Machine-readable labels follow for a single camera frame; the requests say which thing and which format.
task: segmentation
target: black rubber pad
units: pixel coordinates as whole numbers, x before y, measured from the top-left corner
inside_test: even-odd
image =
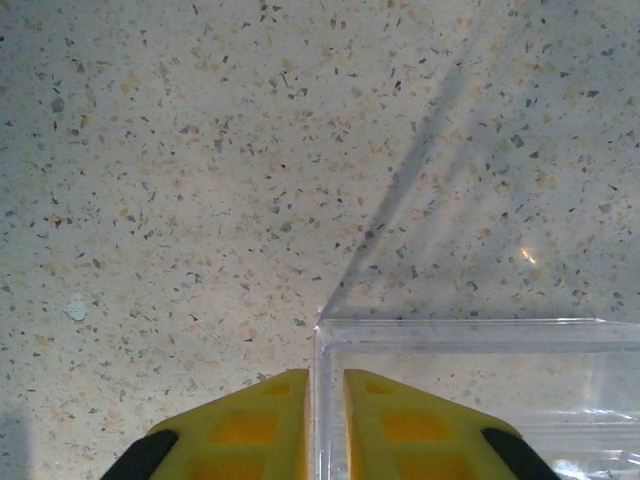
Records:
[[[518,480],[560,480],[523,439],[496,428],[485,428],[482,435]]]
[[[149,480],[177,441],[178,434],[172,430],[161,430],[136,440],[102,480]]]

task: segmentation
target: clear plastic container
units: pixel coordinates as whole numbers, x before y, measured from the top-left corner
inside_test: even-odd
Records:
[[[510,422],[560,478],[640,479],[640,325],[324,320],[315,333],[320,480],[348,478],[345,368],[369,370]]]

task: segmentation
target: white speck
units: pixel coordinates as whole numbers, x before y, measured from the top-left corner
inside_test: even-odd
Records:
[[[69,305],[64,307],[63,310],[67,316],[74,322],[81,322],[87,317],[87,309],[82,301],[82,295],[76,293],[73,300],[69,302]]]

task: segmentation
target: yellow plastic part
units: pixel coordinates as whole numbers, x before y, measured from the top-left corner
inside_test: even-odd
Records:
[[[350,480],[517,480],[482,436],[508,423],[364,370],[345,370]]]
[[[289,370],[159,423],[179,438],[151,480],[306,480],[308,383]]]

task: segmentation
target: terrazzo floor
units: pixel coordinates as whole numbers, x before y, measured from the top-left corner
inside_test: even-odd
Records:
[[[0,0],[0,478],[100,478],[309,366],[322,311],[637,322],[639,25],[636,0]]]

